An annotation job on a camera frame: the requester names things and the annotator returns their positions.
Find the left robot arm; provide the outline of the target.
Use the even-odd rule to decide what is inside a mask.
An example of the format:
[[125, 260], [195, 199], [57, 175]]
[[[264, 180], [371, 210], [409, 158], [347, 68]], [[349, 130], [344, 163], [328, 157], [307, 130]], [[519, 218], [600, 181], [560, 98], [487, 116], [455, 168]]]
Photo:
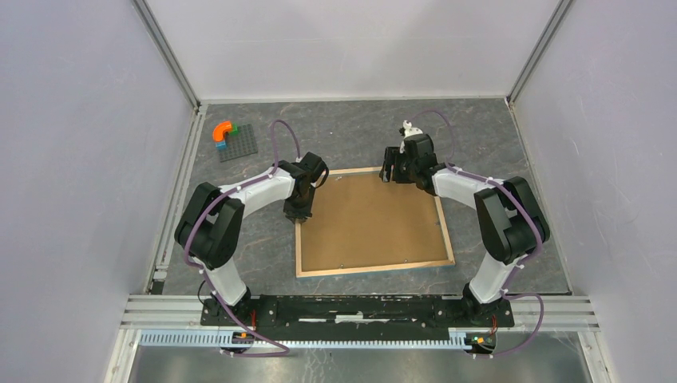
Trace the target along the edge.
[[281, 161], [263, 174], [238, 184], [196, 187], [176, 226], [174, 239], [184, 250], [184, 261], [203, 276], [232, 325], [245, 323], [251, 304], [249, 289], [232, 260], [243, 220], [272, 203], [283, 202], [283, 214], [293, 223], [312, 217], [316, 189], [329, 175], [320, 156], [308, 152], [296, 162]]

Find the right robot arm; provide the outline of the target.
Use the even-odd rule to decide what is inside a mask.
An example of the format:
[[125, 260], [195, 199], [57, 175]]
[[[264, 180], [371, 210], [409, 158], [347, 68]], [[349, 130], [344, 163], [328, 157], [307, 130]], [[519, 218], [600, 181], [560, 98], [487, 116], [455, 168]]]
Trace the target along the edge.
[[477, 213], [486, 254], [478, 272], [464, 287], [461, 316], [470, 325], [480, 326], [504, 299], [515, 270], [540, 253], [550, 239], [547, 220], [526, 179], [494, 179], [443, 164], [429, 135], [418, 128], [401, 128], [400, 133], [400, 145], [385, 150], [379, 172], [382, 180], [414, 184]]

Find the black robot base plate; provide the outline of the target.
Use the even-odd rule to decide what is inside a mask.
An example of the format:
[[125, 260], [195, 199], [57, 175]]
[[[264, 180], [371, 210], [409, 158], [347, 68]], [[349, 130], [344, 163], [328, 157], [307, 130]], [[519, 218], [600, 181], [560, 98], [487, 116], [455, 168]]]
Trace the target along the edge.
[[274, 341], [433, 341], [450, 329], [511, 328], [510, 303], [479, 314], [458, 296], [261, 295], [239, 303], [230, 318], [215, 298], [202, 301], [203, 326], [240, 323]]

